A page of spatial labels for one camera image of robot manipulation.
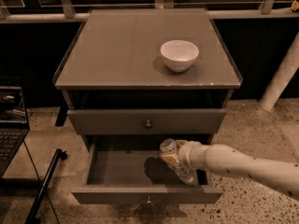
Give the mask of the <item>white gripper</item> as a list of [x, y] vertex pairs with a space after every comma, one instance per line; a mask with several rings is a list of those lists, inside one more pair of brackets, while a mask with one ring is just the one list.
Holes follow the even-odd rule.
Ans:
[[180, 163], [189, 170], [195, 171], [203, 167], [201, 156], [203, 154], [202, 144], [195, 141], [176, 140], [179, 146], [178, 154], [162, 153], [161, 158], [167, 164], [177, 166]]

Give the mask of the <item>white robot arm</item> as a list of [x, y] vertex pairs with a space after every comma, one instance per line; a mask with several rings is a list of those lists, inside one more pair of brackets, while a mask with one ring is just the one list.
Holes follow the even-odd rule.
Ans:
[[223, 144], [166, 139], [160, 144], [161, 159], [187, 185], [194, 184], [197, 170], [231, 178], [247, 178], [299, 200], [299, 164], [246, 155]]

